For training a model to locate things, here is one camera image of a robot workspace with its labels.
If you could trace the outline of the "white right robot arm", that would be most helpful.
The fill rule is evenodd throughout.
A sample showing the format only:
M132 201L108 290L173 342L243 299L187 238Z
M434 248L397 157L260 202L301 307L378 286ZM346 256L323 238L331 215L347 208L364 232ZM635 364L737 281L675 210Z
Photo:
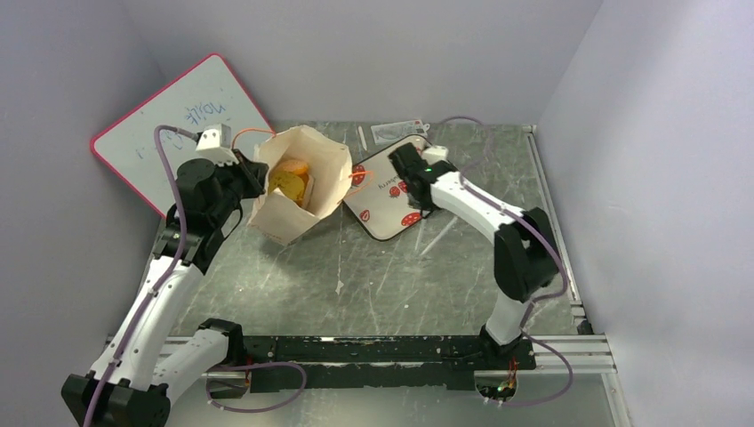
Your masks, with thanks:
M533 305L568 288L548 214L500 201L445 158L430 162L410 143L390 152L389 161L406 184L409 206L423 213L445 210L492 245L498 296L481 331L479 354L488 367L503 367L514 355L512 343L524 337Z

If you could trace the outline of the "white paper bag orange handles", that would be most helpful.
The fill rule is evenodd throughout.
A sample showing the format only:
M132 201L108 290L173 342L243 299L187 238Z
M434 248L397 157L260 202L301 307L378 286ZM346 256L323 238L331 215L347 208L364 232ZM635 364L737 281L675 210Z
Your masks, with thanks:
M248 226L283 246L370 186L374 177L373 170L352 162L345 144L307 125L272 133L253 149L252 160L269 170Z

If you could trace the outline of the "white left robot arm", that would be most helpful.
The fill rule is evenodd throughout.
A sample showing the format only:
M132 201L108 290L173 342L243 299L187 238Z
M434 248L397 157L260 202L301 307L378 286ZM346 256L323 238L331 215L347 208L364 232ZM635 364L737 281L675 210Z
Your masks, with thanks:
M269 166L231 152L228 165L195 158L168 169L175 203L152 248L140 291L113 340L61 396L81 426L163 426L172 405L205 371L248 361L242 327L210 318L166 359L160 352L180 308L226 238L222 228L245 199L265 193Z

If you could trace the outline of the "metal tongs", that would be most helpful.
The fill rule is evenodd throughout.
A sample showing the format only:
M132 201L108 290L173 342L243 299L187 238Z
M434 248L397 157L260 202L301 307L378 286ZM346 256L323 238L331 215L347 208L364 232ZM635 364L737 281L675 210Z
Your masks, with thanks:
M421 220L419 229L417 232L417 238L414 243L413 253L418 257L426 256L439 242L444 238L448 232L454 227L458 217L453 215L449 218L449 221L436 233L429 233L429 220Z

